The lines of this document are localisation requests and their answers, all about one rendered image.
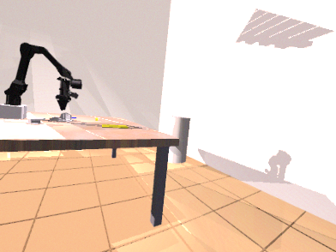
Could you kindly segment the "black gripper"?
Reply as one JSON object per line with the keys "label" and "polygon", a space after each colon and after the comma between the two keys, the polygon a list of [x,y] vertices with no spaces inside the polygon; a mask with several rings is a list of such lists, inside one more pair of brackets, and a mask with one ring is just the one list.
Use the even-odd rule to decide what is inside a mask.
{"label": "black gripper", "polygon": [[58,105],[61,109],[61,111],[66,110],[67,103],[71,101],[71,98],[68,97],[69,88],[68,87],[60,87],[59,88],[59,94],[56,95],[56,100],[58,102]]}

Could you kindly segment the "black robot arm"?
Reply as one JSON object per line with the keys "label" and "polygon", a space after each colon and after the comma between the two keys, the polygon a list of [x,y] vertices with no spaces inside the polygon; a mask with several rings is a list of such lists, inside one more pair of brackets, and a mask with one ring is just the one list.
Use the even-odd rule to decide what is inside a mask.
{"label": "black robot arm", "polygon": [[43,54],[46,59],[48,59],[56,68],[58,73],[70,80],[63,79],[62,77],[57,78],[60,82],[60,87],[71,86],[74,89],[81,89],[82,79],[74,79],[71,72],[66,69],[62,64],[48,52],[43,46],[30,45],[27,42],[20,45],[21,58],[18,65],[16,78],[11,82],[10,88],[6,89],[4,93],[6,94],[5,105],[21,105],[21,96],[27,91],[28,84],[25,83],[25,78],[27,74],[28,65],[30,59],[35,54]]}

